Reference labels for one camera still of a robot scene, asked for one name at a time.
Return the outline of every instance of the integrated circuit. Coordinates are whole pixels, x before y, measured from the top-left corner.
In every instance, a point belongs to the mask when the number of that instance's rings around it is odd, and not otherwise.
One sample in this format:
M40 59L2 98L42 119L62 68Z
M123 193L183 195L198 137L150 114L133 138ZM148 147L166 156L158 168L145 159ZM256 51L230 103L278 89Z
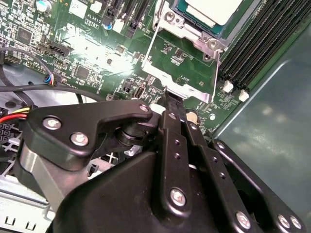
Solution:
M79 66L76 71L76 77L82 80L86 80L88 78L90 71L87 68Z
M26 29L19 27L16 40L25 45L30 45L33 34Z

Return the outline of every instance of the white label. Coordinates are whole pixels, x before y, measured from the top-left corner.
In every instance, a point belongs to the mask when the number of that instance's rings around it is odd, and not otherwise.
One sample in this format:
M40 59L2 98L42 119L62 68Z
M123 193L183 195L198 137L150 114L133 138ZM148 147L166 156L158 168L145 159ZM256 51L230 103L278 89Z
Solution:
M69 8L69 12L80 17L84 18L86 15L87 5L83 4L78 0L72 0Z

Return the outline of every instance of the gray metal panel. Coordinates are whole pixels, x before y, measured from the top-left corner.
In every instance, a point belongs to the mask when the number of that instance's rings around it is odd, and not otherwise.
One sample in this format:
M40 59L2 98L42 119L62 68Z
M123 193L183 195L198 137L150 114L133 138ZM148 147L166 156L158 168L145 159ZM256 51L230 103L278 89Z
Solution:
M218 134L311 232L310 42L311 26Z

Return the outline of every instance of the white connector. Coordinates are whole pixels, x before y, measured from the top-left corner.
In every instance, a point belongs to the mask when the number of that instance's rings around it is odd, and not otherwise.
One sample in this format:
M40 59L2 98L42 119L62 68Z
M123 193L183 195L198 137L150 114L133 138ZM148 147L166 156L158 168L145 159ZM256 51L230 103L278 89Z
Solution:
M225 81L223 86L223 91L226 93L230 93L233 89L233 84L230 81Z
M239 100L245 102L249 98L249 94L245 90L241 90Z

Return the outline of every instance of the silver screw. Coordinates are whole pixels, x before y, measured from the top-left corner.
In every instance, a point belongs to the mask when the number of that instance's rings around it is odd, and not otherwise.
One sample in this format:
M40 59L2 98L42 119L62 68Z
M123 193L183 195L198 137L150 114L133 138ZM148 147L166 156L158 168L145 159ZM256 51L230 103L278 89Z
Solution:
M216 42L215 42L215 41L212 41L209 45L210 45L210 47L213 49L213 48L216 47Z
M88 144L88 137L84 133L74 133L70 136L73 144L84 147Z
M172 21L174 20L175 14L174 14L173 12L167 12L167 13L165 14L164 18L165 18L165 20L166 20L167 22L170 23L170 22L172 22Z
M224 149L225 146L221 143L221 142L217 142L217 145L221 148L221 149Z
M238 211L236 213L236 217L237 217L237 220L241 224L242 227L244 227L245 229L250 229L251 228L250 221L248 220L246 215L243 214L241 211Z
M211 114L211 115L208 116L208 118L210 120L215 120L216 119L216 115L215 114Z
M176 116L175 116L174 113L169 113L169 116L170 116L172 119L176 120Z
M148 107L144 104L141 104L140 106L140 109L143 110L144 112L148 112Z
M301 229L301 224L300 222L298 222L297 218L295 218L294 216L291 216L291 221L295 227L297 227L298 229Z
M45 128L49 130L58 130L62 126L62 123L60 123L58 119L53 117L45 118L42 124Z
M290 228L290 223L286 220L286 218L283 215L278 215L277 216L280 223L282 224L283 227L289 229Z
M191 128L192 128L193 130L196 130L196 129L197 129L196 126L195 126L195 124L190 123L190 125L191 125Z
M175 205L184 206L186 204L185 195L176 188L171 190L171 199Z

